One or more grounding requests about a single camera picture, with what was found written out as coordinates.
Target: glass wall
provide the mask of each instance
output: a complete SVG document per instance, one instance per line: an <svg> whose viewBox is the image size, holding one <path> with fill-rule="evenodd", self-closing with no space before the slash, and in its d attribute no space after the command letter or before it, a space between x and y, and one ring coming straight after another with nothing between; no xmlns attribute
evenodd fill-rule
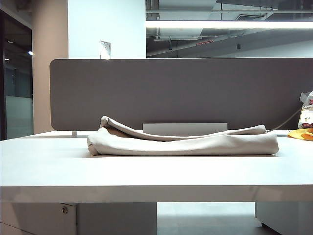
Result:
<svg viewBox="0 0 313 235"><path fill-rule="evenodd" d="M32 36L28 27L5 13L1 20L5 102L1 139L11 139L33 134Z"/></svg>

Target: folded cloth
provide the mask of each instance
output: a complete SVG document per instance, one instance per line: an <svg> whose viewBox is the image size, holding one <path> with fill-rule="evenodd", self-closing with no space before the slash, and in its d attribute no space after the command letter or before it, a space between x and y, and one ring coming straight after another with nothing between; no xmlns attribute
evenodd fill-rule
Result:
<svg viewBox="0 0 313 235"><path fill-rule="evenodd" d="M275 134L264 125L204 136L159 136L142 133L107 116L87 138L92 155L186 156L265 155L277 153Z"/></svg>

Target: gray privacy panel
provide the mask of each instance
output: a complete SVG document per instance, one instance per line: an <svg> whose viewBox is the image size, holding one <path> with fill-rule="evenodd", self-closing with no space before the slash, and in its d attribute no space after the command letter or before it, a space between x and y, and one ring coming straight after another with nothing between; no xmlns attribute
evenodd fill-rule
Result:
<svg viewBox="0 0 313 235"><path fill-rule="evenodd" d="M270 129L313 90L313 58L57 59L50 89L56 130L96 130L104 115L134 129L210 122ZM298 117L283 128L297 128Z"/></svg>

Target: ceiling light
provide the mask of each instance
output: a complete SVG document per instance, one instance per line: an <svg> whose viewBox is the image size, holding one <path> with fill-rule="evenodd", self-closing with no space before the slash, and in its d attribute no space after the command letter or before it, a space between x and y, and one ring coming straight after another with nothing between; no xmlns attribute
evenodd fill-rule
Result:
<svg viewBox="0 0 313 235"><path fill-rule="evenodd" d="M313 22L270 21L146 21L146 28L313 29Z"/></svg>

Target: gray floor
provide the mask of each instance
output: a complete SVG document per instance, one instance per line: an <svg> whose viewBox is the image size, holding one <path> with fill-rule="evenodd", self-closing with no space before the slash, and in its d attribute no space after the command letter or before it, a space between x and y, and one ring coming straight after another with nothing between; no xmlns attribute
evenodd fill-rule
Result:
<svg viewBox="0 0 313 235"><path fill-rule="evenodd" d="M279 235L261 227L255 203L158 203L158 235Z"/></svg>

